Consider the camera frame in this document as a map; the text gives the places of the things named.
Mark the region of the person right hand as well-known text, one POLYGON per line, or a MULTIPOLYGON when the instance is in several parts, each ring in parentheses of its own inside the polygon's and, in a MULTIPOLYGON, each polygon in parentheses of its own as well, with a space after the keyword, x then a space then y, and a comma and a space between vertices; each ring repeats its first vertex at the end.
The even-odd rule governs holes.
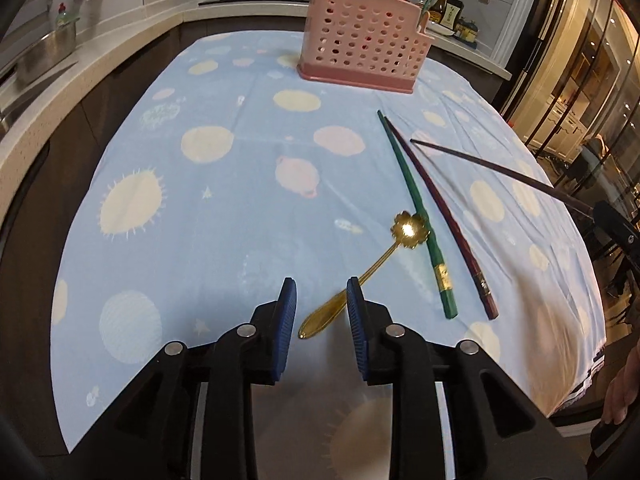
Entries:
POLYGON ((639 345, 628 354, 625 365, 620 369, 606 390, 602 422, 621 424, 627 416, 628 408, 637 399, 640 382, 639 345))

